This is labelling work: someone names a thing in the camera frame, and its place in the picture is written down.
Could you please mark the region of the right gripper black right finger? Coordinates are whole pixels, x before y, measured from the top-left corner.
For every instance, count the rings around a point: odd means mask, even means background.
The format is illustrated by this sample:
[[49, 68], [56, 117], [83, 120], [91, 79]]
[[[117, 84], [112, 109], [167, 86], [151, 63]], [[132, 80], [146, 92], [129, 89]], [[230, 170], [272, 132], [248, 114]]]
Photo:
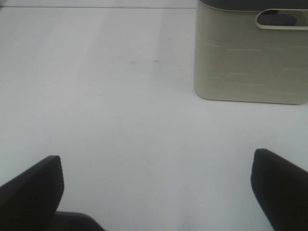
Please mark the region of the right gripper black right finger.
[[254, 153], [251, 187], [275, 231], [308, 229], [308, 172], [267, 149]]

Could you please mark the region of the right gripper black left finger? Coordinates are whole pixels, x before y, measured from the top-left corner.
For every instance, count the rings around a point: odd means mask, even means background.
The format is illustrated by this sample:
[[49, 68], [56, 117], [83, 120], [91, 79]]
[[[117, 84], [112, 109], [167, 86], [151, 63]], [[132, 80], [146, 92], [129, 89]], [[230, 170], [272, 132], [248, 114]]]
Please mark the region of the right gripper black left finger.
[[0, 187], [0, 229], [43, 231], [59, 206], [64, 177], [59, 156], [51, 155]]

